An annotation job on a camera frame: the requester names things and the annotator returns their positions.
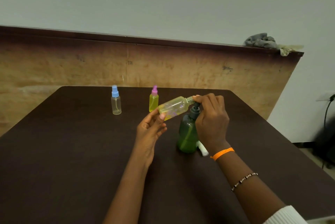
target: blue spray cap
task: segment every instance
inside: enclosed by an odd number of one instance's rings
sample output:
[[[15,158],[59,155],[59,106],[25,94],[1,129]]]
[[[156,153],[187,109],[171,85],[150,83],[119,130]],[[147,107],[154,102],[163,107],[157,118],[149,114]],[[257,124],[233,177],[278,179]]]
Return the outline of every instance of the blue spray cap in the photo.
[[[116,98],[116,97],[119,96],[119,91],[118,91],[118,86],[117,85],[111,86],[111,96],[113,98]]]

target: spray bottle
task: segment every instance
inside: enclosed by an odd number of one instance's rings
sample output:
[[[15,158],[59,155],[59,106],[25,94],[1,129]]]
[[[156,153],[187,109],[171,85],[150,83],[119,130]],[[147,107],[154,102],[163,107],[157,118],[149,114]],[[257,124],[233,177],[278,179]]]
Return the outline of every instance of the spray bottle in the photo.
[[[200,114],[200,103],[196,102],[190,113],[184,115],[179,126],[179,140],[177,147],[184,153],[194,153],[198,147],[198,134],[195,128],[195,120]]]
[[[191,97],[184,98],[182,96],[172,99],[158,106],[159,113],[165,113],[165,120],[169,120],[174,116],[180,115],[188,110],[188,107],[194,103]]]
[[[153,86],[149,97],[149,112],[155,110],[158,107],[158,91],[157,86]]]
[[[119,115],[121,113],[121,99],[116,85],[111,86],[111,108],[113,114]]]

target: person's left arm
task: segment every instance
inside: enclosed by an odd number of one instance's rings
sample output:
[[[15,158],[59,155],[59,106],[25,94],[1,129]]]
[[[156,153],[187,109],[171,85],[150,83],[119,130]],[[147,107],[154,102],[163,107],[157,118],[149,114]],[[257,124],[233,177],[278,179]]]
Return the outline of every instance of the person's left arm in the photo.
[[[157,139],[166,131],[165,114],[158,108],[137,126],[136,140],[103,224],[135,224],[140,214],[144,181],[153,160]]]

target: hand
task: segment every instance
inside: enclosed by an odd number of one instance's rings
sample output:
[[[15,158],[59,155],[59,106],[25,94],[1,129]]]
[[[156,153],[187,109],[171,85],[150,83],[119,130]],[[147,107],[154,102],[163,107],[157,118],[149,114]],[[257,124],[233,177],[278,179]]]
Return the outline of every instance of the hand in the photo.
[[[226,141],[229,117],[224,108],[223,96],[210,93],[205,96],[193,96],[193,99],[202,103],[204,108],[195,121],[199,141],[211,156],[229,148],[230,145]]]
[[[144,155],[147,167],[152,163],[157,139],[167,130],[164,119],[165,114],[159,114],[156,108],[137,126],[134,151]]]

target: person's right arm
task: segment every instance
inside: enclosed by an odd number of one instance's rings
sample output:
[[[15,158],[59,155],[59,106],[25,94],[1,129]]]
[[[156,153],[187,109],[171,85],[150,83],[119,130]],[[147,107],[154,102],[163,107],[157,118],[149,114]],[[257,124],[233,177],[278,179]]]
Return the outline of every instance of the person's right arm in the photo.
[[[203,111],[195,122],[199,141],[211,156],[230,148],[226,141],[229,117],[224,107],[223,96],[197,95],[193,96],[193,99],[203,105]],[[223,154],[216,162],[231,187],[246,175],[253,173],[233,151]],[[264,223],[274,213],[285,207],[280,198],[256,175],[239,184],[234,193],[251,224]]]

